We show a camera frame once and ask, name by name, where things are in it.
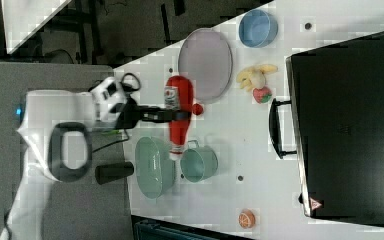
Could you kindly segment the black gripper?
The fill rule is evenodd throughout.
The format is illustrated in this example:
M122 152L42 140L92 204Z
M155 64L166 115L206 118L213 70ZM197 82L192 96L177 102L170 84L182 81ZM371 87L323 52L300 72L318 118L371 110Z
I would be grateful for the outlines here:
M191 117L189 111L151 106L140 108L135 103L117 104L115 111L118 114L115 124L116 129L133 129L140 120L153 123L170 123L188 120Z

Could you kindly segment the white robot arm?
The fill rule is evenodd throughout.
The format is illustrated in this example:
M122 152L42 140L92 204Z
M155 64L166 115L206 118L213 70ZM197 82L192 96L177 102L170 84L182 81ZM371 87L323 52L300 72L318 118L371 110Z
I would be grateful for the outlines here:
M0 240L42 240L43 215L57 182L82 179L92 164L94 131L132 129L140 121L185 120L185 110L140 106L121 90L34 90L18 134L27 145L23 173Z

